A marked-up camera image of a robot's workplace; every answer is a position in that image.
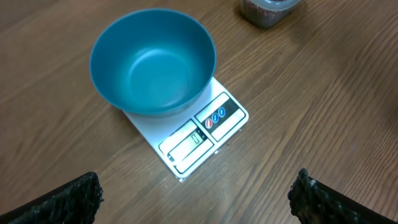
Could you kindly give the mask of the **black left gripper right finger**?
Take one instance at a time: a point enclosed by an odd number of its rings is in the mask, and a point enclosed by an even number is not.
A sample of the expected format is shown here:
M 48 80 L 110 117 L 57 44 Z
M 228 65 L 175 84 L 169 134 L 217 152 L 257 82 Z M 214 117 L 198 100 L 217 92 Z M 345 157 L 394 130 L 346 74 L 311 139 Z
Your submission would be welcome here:
M 313 179 L 304 168 L 287 197 L 291 214 L 303 224 L 397 224 Z

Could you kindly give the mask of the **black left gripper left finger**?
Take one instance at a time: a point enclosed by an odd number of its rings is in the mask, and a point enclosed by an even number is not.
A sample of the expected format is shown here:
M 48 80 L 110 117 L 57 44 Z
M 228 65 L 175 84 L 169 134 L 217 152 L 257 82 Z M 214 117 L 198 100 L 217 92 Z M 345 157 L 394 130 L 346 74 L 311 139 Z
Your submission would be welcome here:
M 1 215 L 1 223 L 92 224 L 103 201 L 103 189 L 97 174 L 87 172 Z

